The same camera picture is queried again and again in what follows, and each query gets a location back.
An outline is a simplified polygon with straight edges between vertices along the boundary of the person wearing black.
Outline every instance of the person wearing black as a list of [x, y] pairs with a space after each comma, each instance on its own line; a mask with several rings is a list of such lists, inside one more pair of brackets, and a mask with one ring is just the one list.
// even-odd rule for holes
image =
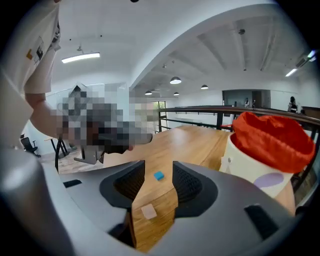
[[296, 99], [295, 97], [291, 96], [290, 103], [288, 105], [288, 112], [297, 113], [297, 111], [298, 111], [298, 106], [296, 105]]

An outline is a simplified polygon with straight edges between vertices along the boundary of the white basket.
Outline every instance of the white basket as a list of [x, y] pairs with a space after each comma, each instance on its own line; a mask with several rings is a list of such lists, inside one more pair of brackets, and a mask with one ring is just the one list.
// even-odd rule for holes
[[239, 150], [228, 137], [220, 172], [241, 177], [255, 184], [270, 197], [276, 197], [287, 185], [292, 173], [282, 172], [255, 160]]

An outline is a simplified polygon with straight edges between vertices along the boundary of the red fabric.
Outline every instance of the red fabric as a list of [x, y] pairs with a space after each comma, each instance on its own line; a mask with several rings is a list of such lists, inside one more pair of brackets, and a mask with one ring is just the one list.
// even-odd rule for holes
[[239, 150], [282, 172], [302, 171], [315, 154], [313, 140], [293, 119], [244, 112], [232, 126], [232, 142]]

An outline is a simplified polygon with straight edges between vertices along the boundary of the metal railing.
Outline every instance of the metal railing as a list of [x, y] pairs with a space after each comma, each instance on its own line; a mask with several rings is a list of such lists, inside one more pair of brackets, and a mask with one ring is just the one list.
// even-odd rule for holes
[[[216, 124], [208, 124], [208, 123], [202, 123], [202, 122], [192, 122], [192, 121], [182, 121], [177, 119], [168, 118], [167, 115], [161, 115], [160, 112], [166, 112], [166, 113], [217, 113], [217, 119]], [[232, 128], [230, 127], [224, 127], [223, 124], [223, 117], [224, 114], [233, 114], [233, 115], [240, 115], [243, 112], [251, 112], [256, 114], [257, 116], [279, 116], [279, 117], [286, 117], [293, 120], [296, 120], [298, 123], [300, 123], [304, 130], [311, 131], [311, 138], [312, 140], [315, 139], [316, 133], [318, 133], [317, 140], [315, 142], [315, 154], [310, 161], [310, 163], [306, 166], [304, 171], [301, 172], [301, 175], [295, 174], [292, 179], [292, 186], [293, 191], [296, 192], [298, 188], [301, 186], [302, 182], [306, 179], [308, 173], [313, 168], [313, 164], [315, 161], [315, 158], [317, 156], [317, 153], [319, 151], [320, 147], [320, 119], [313, 118], [310, 116], [306, 116], [304, 114], [298, 114], [298, 113], [291, 113], [287, 111], [282, 110], [276, 110], [276, 109], [270, 109], [270, 108], [244, 108], [244, 107], [232, 107], [232, 106], [186, 106], [186, 107], [173, 107], [173, 108], [164, 108], [159, 109], [158, 112], [158, 126], [159, 131], [162, 132], [162, 128], [170, 129], [169, 127], [163, 126], [161, 124], [161, 120], [166, 120], [170, 122], [178, 122], [182, 124], [190, 124], [190, 125], [197, 125], [201, 127], [209, 127], [209, 128], [216, 128], [217, 130], [230, 130], [232, 131]]]

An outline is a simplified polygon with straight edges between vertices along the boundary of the blue cube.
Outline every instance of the blue cube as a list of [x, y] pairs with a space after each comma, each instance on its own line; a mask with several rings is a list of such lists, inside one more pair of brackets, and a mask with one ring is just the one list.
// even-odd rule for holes
[[154, 174], [154, 177], [156, 178], [157, 181], [160, 181], [161, 179], [163, 179], [165, 177], [165, 175], [161, 171], [157, 171]]

